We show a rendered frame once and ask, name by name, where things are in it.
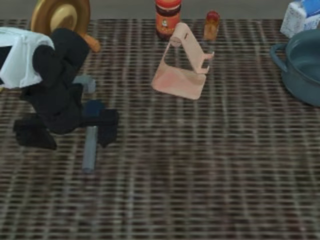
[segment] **teal pot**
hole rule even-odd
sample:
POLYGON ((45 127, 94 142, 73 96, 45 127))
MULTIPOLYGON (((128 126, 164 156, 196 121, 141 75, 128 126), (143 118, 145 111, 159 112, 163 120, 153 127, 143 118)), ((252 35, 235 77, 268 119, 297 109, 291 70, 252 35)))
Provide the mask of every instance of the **teal pot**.
POLYGON ((281 69, 287 90, 302 102, 320 106, 320 29, 302 31, 288 43, 273 45, 270 56, 281 69), (277 51, 285 53, 285 61, 277 51))

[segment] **yellow round object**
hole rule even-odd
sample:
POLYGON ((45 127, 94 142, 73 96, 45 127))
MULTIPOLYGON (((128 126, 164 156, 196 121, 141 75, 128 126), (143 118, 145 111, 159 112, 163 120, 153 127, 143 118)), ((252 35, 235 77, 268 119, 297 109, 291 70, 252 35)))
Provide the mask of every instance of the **yellow round object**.
POLYGON ((68 28, 84 36, 89 23, 89 0, 39 0, 32 14, 31 31, 49 36, 56 28, 68 28))

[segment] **pink plastic holder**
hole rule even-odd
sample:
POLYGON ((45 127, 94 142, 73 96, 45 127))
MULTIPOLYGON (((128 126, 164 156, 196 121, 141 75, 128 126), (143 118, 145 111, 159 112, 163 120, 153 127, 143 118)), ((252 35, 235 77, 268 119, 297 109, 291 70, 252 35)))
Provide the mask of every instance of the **pink plastic holder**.
POLYGON ((209 66, 202 68, 202 65, 213 57, 214 52, 205 54, 188 25, 180 22, 175 27, 151 85, 161 93, 197 100, 206 82, 205 74, 209 71, 209 66), (193 71, 169 66, 165 62, 170 46, 178 48, 181 45, 193 71))

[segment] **table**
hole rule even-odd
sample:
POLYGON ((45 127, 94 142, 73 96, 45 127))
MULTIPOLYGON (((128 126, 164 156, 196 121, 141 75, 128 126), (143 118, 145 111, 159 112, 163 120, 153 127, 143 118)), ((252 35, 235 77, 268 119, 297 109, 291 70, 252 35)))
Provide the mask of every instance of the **table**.
MULTIPOLYGON (((185 20, 201 39, 202 20, 185 20)), ((26 20, 0 25, 27 28, 26 20)), ((223 20, 200 100, 152 90, 165 42, 153 20, 92 21, 102 51, 86 96, 118 109, 118 140, 81 171, 85 130, 57 151, 18 147, 18 91, 0 94, 0 239, 320 238, 320 111, 293 98, 269 58, 280 20, 223 20)), ((169 63, 189 68, 181 50, 169 63)))

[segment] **white carton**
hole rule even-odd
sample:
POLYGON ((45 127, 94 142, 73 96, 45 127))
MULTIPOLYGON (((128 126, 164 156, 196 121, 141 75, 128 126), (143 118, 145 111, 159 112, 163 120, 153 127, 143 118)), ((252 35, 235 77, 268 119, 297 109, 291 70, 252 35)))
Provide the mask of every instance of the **white carton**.
POLYGON ((316 29, 320 21, 320 14, 307 16, 300 1, 291 2, 285 12, 280 32, 288 38, 305 30, 316 29))

